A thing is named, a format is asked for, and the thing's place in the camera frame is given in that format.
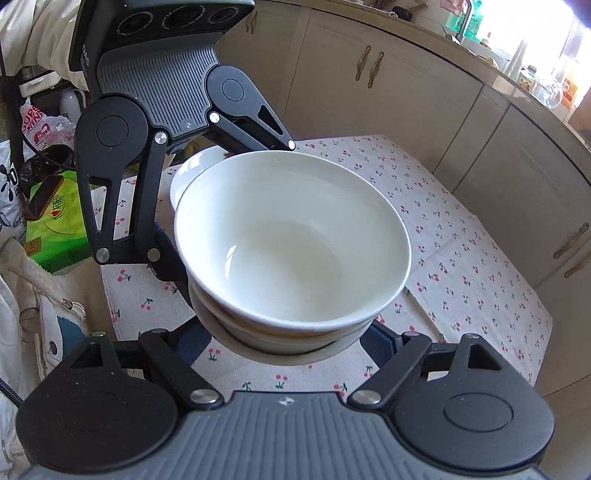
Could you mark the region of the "left white sleeve forearm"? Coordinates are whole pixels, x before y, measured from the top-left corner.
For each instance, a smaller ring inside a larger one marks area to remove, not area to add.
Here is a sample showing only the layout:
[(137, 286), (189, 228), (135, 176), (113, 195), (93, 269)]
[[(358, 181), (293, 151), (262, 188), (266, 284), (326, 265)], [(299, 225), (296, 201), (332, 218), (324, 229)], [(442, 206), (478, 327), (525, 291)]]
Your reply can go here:
[(83, 88), (81, 72), (68, 60), (79, 1), (9, 1), (1, 7), (4, 71), (15, 76), (25, 66), (40, 66)]

